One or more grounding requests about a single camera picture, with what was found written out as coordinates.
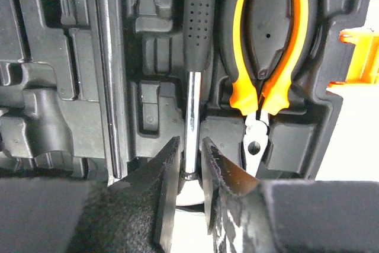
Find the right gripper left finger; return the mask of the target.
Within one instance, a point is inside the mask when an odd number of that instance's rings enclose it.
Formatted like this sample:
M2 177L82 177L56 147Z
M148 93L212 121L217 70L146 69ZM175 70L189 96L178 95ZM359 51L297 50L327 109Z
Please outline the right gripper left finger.
M173 137L107 185L53 177L1 179L2 252L169 252L180 166Z

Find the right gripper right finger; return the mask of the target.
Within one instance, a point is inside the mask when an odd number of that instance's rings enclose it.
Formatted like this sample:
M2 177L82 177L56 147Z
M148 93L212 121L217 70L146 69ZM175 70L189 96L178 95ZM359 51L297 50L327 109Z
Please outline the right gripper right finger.
M378 183L258 180L209 138L201 152L215 252L377 252Z

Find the orange handled pliers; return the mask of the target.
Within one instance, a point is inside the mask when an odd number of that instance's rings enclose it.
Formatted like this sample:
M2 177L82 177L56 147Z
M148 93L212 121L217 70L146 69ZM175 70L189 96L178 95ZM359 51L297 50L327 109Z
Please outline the orange handled pliers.
M245 169L256 175L269 118L290 105L296 65L310 50L317 0L221 0L219 46L232 83L230 106L245 117Z

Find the black plastic tool case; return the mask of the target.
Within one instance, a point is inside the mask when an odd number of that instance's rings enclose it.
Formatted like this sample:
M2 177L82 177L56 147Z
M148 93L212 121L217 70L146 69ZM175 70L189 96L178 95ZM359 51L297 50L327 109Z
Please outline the black plastic tool case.
M230 106L216 0L202 74L200 135L245 168L245 117ZM320 4L313 41L296 65L290 105L269 118L258 178L313 179L327 104L316 90ZM173 137L183 160L188 72L184 0L1 0L1 172L112 181L153 159ZM353 32L344 32L355 42ZM356 70L346 84L369 82Z

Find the steel claw hammer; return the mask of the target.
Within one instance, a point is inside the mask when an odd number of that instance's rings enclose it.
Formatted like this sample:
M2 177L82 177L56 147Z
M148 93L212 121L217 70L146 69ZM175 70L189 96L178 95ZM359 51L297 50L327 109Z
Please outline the steel claw hammer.
M204 201L197 172L201 83L202 74L209 65L215 6L216 0L184 0L183 54L188 86L181 185L176 198L178 206L192 206Z

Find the floral table cloth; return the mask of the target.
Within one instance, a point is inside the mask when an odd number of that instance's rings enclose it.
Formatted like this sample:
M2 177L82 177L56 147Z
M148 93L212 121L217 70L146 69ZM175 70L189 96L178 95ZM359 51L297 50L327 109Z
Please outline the floral table cloth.
M316 180L378 180L378 87L346 84L358 48L344 32L363 28L371 0L319 0L322 39L315 96L327 104Z

